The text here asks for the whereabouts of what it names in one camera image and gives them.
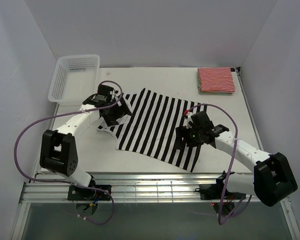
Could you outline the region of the black white striped tank top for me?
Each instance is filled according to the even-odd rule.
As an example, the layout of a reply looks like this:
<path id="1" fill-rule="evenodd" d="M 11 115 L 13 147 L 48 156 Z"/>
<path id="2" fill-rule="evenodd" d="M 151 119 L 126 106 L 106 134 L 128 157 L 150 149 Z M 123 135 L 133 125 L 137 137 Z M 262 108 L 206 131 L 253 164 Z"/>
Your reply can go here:
<path id="1" fill-rule="evenodd" d="M 193 172 L 199 158 L 199 147 L 177 149 L 176 128 L 185 126 L 183 113 L 204 110 L 198 102 L 165 96 L 149 89 L 137 93 L 125 93 L 123 98 L 130 104 L 132 116 L 119 125 L 99 126 L 116 141 L 116 149 L 129 151 L 157 159 L 188 172 Z"/>

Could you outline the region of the green white striped tank top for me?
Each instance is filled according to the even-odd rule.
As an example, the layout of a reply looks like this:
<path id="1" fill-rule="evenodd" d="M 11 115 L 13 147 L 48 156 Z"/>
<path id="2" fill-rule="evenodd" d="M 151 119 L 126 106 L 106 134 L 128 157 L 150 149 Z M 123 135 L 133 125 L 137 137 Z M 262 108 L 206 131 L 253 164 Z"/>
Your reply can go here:
<path id="1" fill-rule="evenodd" d="M 226 91 L 208 91 L 208 92 L 205 92 L 205 91 L 202 91 L 201 90 L 201 79 L 200 79 L 200 76 L 197 75 L 197 90 L 198 90 L 198 94 L 200 95 L 233 95 L 234 93 L 233 92 L 226 92 Z"/>

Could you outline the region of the red white striped tank top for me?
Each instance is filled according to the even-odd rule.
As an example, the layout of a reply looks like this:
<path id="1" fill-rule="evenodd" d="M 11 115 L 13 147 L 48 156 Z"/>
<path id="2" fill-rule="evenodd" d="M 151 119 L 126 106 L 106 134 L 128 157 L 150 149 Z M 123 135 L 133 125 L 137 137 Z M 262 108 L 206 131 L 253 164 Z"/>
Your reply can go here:
<path id="1" fill-rule="evenodd" d="M 201 80 L 200 89 L 203 92 L 231 92 L 234 93 L 235 83 L 231 67 L 210 67 L 197 69 Z"/>

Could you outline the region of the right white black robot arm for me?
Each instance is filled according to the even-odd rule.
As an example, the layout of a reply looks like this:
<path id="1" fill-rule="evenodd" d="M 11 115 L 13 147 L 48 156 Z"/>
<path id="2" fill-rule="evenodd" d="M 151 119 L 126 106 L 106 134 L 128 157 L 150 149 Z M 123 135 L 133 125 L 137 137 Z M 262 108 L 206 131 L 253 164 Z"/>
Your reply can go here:
<path id="1" fill-rule="evenodd" d="M 285 155 L 280 152 L 270 154 L 243 140 L 235 140 L 234 134 L 221 124 L 208 129 L 181 126 L 175 131 L 177 148 L 211 145 L 234 157 L 252 172 L 252 175 L 231 172 L 229 179 L 223 173 L 214 184 L 202 190 L 207 199 L 217 199 L 225 191 L 226 195 L 256 196 L 263 204 L 272 207 L 298 189 Z"/>

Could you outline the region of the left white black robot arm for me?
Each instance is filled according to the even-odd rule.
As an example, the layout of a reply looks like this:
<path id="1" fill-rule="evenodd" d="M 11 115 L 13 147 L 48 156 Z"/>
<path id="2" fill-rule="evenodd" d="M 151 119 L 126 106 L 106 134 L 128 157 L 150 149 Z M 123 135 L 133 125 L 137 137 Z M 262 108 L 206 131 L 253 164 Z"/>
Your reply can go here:
<path id="1" fill-rule="evenodd" d="M 94 123 L 103 127 L 119 125 L 131 116 L 130 105 L 124 98 L 110 108 L 83 104 L 73 117 L 56 130 L 46 130 L 42 135 L 40 166 L 64 177 L 78 186 L 89 187 L 92 176 L 78 167 L 76 139 Z"/>

